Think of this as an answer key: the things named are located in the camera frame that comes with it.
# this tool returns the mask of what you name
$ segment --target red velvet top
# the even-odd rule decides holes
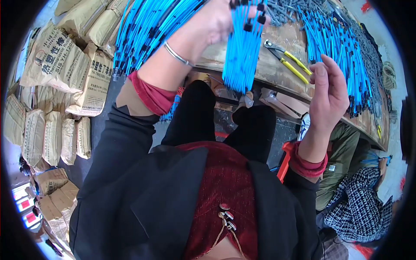
[[[254,188],[247,159],[234,148],[211,141],[201,141],[178,146],[182,150],[208,148],[205,174],[198,193],[198,202],[192,221],[183,259],[190,260],[207,253],[215,243],[223,226],[218,217],[219,205],[226,203],[234,215],[238,241],[244,255],[257,259],[257,221],[255,217]],[[228,236],[238,249],[232,233],[226,228],[218,242]]]

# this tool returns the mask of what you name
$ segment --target right hand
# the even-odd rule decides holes
[[[330,135],[349,106],[347,83],[337,63],[321,54],[323,62],[310,67],[313,72],[310,83],[315,84],[315,94],[309,114],[312,129]]]
[[[254,18],[257,6],[249,8],[248,18]],[[193,17],[192,24],[200,26],[207,36],[208,45],[226,41],[233,31],[233,19],[231,17],[229,0],[211,0],[207,2]],[[270,24],[270,16],[266,15],[265,27]]]

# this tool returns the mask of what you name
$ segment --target plaid jacket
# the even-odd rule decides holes
[[[350,179],[345,176],[340,183],[327,207],[344,194],[346,199],[324,216],[324,223],[333,228],[339,238],[366,243],[387,233],[393,197],[385,205],[378,198],[373,186],[379,177],[379,168],[364,167]]]

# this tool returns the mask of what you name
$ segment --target leg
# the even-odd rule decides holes
[[[316,210],[323,210],[328,205],[347,175],[359,138],[360,133],[344,123],[339,123],[332,131],[329,139],[332,142],[332,154],[328,157],[323,179],[316,192]]]
[[[238,125],[224,141],[248,160],[267,162],[276,128],[276,112],[269,106],[241,107],[233,114]]]
[[[161,144],[178,146],[197,141],[215,141],[215,95],[202,80],[185,88]]]

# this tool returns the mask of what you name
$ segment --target wrist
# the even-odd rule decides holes
[[[299,144],[298,155],[310,163],[320,163],[327,154],[330,133],[309,128]]]
[[[183,59],[196,64],[203,51],[208,47],[206,30],[201,28],[200,22],[192,17],[179,28],[167,42],[169,46]]]

